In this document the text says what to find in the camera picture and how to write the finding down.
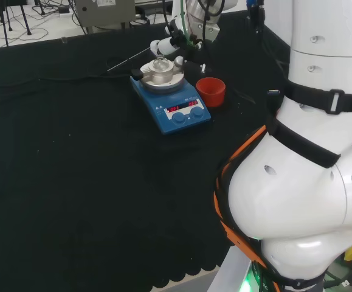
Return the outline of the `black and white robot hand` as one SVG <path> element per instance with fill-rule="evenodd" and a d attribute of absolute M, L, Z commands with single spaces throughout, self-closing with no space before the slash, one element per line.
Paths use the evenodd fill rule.
<path fill-rule="evenodd" d="M 207 63 L 203 48 L 203 20 L 195 19 L 189 14 L 176 16 L 166 23 L 165 30 L 169 37 L 154 40 L 150 50 L 156 57 L 175 55 L 180 49 L 184 52 L 184 59 L 202 66 Z"/>

